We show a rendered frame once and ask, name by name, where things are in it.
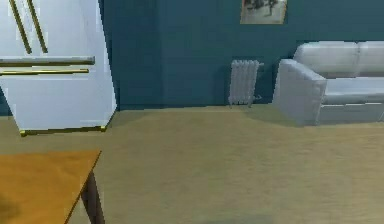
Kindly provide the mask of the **grey radiator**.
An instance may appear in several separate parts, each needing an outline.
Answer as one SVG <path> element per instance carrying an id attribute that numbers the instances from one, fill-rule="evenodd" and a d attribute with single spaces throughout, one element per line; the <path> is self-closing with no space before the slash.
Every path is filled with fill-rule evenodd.
<path id="1" fill-rule="evenodd" d="M 257 60 L 233 60 L 231 62 L 228 103 L 250 107 L 256 100 L 254 95 L 259 67 Z"/>

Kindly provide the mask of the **white sofa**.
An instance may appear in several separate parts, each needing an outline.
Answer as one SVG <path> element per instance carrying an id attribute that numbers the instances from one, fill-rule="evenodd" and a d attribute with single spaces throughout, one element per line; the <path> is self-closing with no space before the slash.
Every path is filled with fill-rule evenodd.
<path id="1" fill-rule="evenodd" d="M 318 41 L 279 62 L 272 104 L 303 126 L 384 122 L 384 41 Z"/>

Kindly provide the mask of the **white fridge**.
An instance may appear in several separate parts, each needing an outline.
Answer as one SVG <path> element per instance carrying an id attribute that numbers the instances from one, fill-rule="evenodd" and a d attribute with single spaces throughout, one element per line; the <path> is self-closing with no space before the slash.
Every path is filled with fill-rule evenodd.
<path id="1" fill-rule="evenodd" d="M 89 73 L 0 76 L 12 116 L 32 131 L 97 128 L 117 108 L 100 0 L 33 0 L 43 53 L 26 0 L 15 0 L 32 48 L 27 54 L 8 0 L 0 0 L 0 71 L 89 69 Z"/>

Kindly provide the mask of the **orange wooden table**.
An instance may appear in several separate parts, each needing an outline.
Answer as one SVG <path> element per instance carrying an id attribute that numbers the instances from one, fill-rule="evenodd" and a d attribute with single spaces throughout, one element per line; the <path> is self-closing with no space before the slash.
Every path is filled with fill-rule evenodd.
<path id="1" fill-rule="evenodd" d="M 106 224 L 94 168 L 99 150 L 0 155 L 0 224 L 68 224 L 82 201 Z"/>

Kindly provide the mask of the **framed wall picture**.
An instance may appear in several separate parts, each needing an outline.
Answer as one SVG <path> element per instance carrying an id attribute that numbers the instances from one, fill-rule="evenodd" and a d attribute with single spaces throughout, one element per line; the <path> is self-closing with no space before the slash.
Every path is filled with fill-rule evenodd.
<path id="1" fill-rule="evenodd" d="M 248 25 L 281 25 L 287 0 L 242 0 L 240 23 Z"/>

